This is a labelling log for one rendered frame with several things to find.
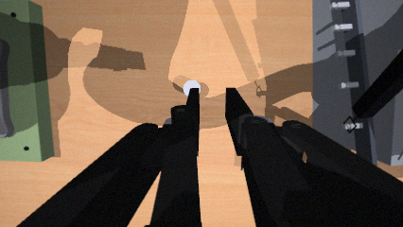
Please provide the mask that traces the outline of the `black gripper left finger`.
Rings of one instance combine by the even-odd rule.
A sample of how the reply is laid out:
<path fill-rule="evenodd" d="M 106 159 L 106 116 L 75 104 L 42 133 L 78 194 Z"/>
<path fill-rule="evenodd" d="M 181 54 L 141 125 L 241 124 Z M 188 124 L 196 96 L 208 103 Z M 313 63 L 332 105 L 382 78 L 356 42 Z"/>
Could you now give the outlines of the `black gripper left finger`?
<path fill-rule="evenodd" d="M 162 128 L 134 127 L 16 227 L 128 227 L 160 172 L 144 227 L 202 227 L 200 88 L 170 110 Z"/>

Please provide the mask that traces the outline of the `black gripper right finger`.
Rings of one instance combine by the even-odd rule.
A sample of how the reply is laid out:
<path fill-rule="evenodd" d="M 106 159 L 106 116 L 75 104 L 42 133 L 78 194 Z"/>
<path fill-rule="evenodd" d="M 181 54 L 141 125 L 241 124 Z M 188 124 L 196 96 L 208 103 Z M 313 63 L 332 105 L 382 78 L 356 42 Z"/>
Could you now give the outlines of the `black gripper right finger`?
<path fill-rule="evenodd" d="M 254 115 L 235 87 L 225 118 L 255 227 L 403 227 L 396 177 L 305 123 Z"/>

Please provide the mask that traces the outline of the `grey cylinder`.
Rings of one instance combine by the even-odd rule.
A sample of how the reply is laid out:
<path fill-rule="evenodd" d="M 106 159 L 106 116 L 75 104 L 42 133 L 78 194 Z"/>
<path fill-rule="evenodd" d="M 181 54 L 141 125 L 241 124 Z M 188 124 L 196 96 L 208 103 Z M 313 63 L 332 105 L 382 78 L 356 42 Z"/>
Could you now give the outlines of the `grey cylinder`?
<path fill-rule="evenodd" d="M 189 80 L 184 84 L 184 93 L 186 96 L 188 96 L 190 88 L 200 88 L 201 92 L 201 86 L 195 80 Z"/>

